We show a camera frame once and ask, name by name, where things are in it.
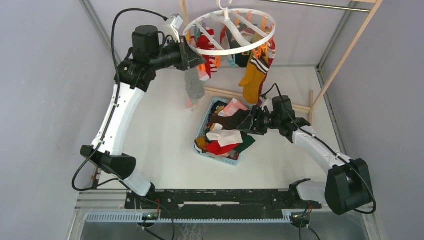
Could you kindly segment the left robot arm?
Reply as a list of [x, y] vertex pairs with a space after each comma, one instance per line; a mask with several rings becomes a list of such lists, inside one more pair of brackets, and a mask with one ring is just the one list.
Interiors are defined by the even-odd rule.
[[157, 71], [169, 67], [187, 71], [206, 62], [192, 50], [184, 36], [162, 46], [159, 34], [152, 25], [138, 26], [132, 33], [128, 56], [116, 68], [111, 103], [99, 135], [80, 150], [94, 166], [116, 177], [135, 193], [138, 204], [145, 209], [155, 205], [157, 196], [150, 191], [152, 183], [136, 169], [136, 158], [123, 152], [131, 119]]

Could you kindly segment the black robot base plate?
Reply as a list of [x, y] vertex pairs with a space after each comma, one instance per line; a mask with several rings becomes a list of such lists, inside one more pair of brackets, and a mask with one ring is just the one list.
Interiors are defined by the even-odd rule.
[[140, 197], [127, 192], [126, 210], [152, 210], [174, 220], [277, 220], [288, 210], [321, 209], [290, 189], [156, 189]]

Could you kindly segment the grey beige striped sock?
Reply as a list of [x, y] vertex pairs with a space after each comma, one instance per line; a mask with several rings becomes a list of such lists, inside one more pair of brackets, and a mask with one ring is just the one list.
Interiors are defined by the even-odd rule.
[[199, 78], [197, 68], [191, 68], [184, 72], [185, 90], [191, 100], [197, 101], [205, 96], [203, 82]]

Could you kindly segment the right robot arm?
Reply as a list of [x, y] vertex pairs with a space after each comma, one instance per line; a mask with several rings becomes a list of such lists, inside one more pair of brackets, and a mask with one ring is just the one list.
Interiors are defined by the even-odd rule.
[[333, 150], [319, 138], [311, 124], [297, 117], [292, 102], [286, 95], [272, 98], [273, 110], [253, 106], [237, 129], [253, 135], [265, 135], [268, 130], [278, 130], [282, 137], [306, 152], [326, 174], [325, 182], [311, 179], [294, 184], [289, 203], [302, 208], [308, 201], [327, 204], [333, 213], [343, 215], [350, 211], [365, 214], [361, 207], [372, 204], [368, 211], [377, 210], [368, 164], [361, 158], [351, 157]]

